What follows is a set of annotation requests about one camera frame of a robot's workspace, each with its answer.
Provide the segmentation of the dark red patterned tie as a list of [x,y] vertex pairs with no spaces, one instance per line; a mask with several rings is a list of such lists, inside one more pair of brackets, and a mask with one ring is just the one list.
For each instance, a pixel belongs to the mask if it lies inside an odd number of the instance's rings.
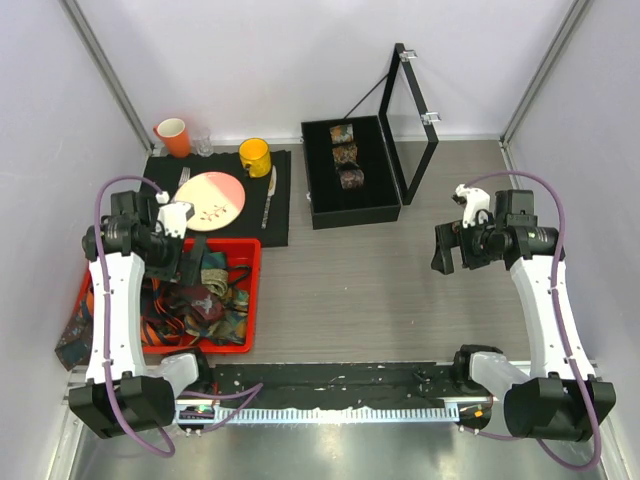
[[203,285],[173,285],[164,301],[176,316],[190,316],[205,325],[221,320],[225,314],[220,298]]

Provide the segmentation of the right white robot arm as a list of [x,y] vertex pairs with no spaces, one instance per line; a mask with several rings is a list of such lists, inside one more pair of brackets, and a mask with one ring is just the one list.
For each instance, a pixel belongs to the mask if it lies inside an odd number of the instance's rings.
[[530,371],[490,346],[463,345],[451,380],[465,395],[485,389],[503,404],[509,433],[519,438],[585,442],[616,403],[612,383],[597,378],[584,353],[567,289],[563,249],[554,227],[539,225],[530,190],[489,195],[459,185],[453,195],[461,219],[435,228],[433,270],[453,273],[453,249],[474,270],[502,261],[523,308]]

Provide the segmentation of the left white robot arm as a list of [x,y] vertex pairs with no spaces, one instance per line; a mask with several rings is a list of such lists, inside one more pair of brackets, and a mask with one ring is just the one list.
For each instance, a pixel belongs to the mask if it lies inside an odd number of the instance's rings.
[[190,203],[168,193],[114,193],[111,212],[98,215],[82,239],[94,303],[93,340],[84,385],[69,392],[73,413],[109,439],[169,425],[185,392],[205,397],[213,385],[204,353],[187,347],[149,369],[142,349],[144,278],[185,279],[183,245]]

